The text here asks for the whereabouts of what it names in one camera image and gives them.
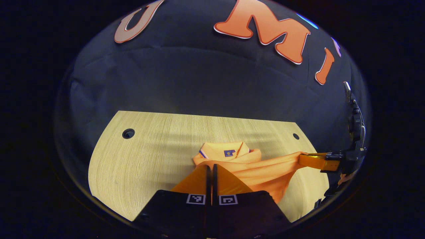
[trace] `wooden table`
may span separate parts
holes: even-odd
[[[128,128],[135,134],[125,139],[122,133]],[[262,160],[316,152],[293,122],[118,111],[91,157],[91,193],[133,221],[157,190],[171,190],[193,171],[192,158],[204,142],[238,141],[259,148]],[[299,169],[278,205],[293,222],[310,212],[328,188],[327,175],[320,170]]]

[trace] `black fabric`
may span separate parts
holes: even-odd
[[[275,51],[284,36],[262,45],[253,20],[250,39],[217,33],[214,24],[227,19],[235,2],[166,0],[134,39],[113,40],[123,16],[82,49],[64,77],[55,112],[59,154],[82,189],[89,191],[91,154],[118,110],[296,122],[316,151],[343,150],[350,143],[342,83],[348,81],[370,132],[367,87],[343,46],[340,58],[320,26],[270,1],[264,2],[278,20],[293,18],[311,31],[302,64]],[[325,47],[335,62],[319,85],[314,77]]]

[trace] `letter m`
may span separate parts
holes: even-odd
[[[216,23],[214,29],[223,34],[248,39],[253,35],[248,28],[252,18],[261,44],[268,45],[286,34],[284,40],[275,45],[276,51],[295,64],[303,62],[304,44],[310,31],[294,19],[277,20],[270,8],[258,0],[237,0],[227,20]]]

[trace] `orange polo shirt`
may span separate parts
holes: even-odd
[[[197,166],[210,168],[219,164],[253,191],[265,190],[279,203],[296,170],[305,167],[298,163],[300,154],[307,153],[296,152],[261,161],[261,151],[250,149],[244,142],[204,143],[193,161]]]

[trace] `orange letter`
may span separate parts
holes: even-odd
[[[334,63],[335,58],[332,55],[331,51],[325,47],[325,61],[323,62],[322,68],[320,71],[316,72],[316,81],[319,84],[324,85],[326,83],[326,76],[328,76],[329,71],[331,70],[332,63]]]
[[[115,32],[114,40],[116,43],[123,43],[126,41],[129,41],[133,38],[135,38],[139,33],[141,33],[146,26],[149,24],[150,20],[152,20],[153,15],[155,14],[157,8],[164,0],[158,0],[156,2],[153,2],[146,6],[146,11],[143,13],[142,17],[140,18],[139,22],[132,28],[127,29],[127,25],[130,22],[131,18],[138,13],[141,9],[131,13],[130,15],[124,17],[124,19],[121,20],[121,23],[119,24],[118,28]]]
[[[248,39],[253,35],[248,28],[252,17],[261,44],[267,45],[286,34],[284,40],[275,45],[276,51],[295,64],[302,63],[301,55],[310,31],[291,18],[278,21],[270,8],[260,1],[238,0],[227,20],[216,23],[214,29],[223,34]]]

